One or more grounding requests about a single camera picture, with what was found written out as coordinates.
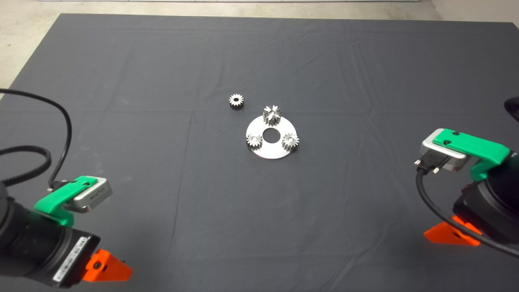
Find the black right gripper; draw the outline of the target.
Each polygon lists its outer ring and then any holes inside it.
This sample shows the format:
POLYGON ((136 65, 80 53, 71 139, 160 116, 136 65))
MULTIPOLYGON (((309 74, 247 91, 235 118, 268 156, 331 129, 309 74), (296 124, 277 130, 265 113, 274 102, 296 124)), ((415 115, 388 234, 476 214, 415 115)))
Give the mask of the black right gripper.
MULTIPOLYGON (((485 182, 466 185, 455 201, 453 212, 464 222, 474 225, 490 239, 502 244, 519 242, 518 214, 497 198, 485 182)), ((432 243, 480 246, 480 241, 463 234, 447 222, 436 224, 423 233, 432 243)))

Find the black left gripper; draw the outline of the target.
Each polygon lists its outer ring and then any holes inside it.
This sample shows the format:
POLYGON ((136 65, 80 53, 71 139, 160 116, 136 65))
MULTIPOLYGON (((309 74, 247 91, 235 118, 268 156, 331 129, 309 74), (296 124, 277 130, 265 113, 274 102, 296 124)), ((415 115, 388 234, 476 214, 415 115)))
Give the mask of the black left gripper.
POLYGON ((95 234, 61 227, 58 239, 53 241, 56 245, 50 256, 31 272, 31 280, 63 289, 78 284, 82 278, 91 283, 128 281, 132 268, 109 251, 96 251, 100 241, 95 234))

